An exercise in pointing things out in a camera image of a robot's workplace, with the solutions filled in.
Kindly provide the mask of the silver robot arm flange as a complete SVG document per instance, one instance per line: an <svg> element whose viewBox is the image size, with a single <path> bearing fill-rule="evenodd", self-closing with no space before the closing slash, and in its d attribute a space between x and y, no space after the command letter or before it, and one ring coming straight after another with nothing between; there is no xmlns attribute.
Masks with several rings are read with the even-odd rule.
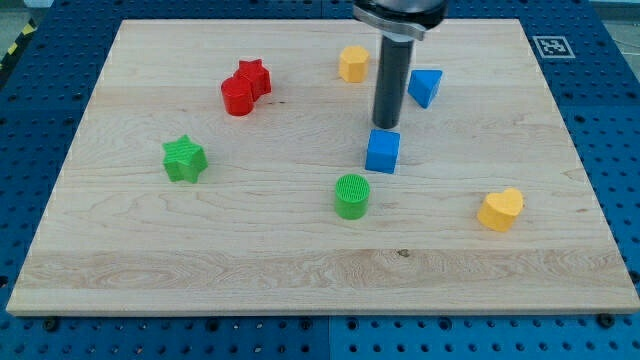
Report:
<svg viewBox="0 0 640 360"><path fill-rule="evenodd" d="M354 0L353 17L395 41L422 41L445 18L448 0Z"/></svg>

